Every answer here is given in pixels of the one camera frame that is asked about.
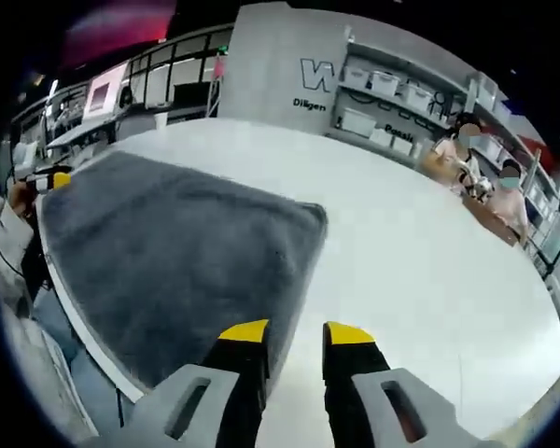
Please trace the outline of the person's left hand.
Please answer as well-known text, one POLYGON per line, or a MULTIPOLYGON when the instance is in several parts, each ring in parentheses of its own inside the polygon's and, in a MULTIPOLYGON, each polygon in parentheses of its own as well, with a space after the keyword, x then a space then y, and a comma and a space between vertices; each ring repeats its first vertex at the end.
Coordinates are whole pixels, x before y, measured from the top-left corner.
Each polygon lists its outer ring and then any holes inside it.
POLYGON ((28 218, 34 209, 37 190, 33 184, 17 181, 8 194, 8 203, 13 212, 21 218, 28 218))

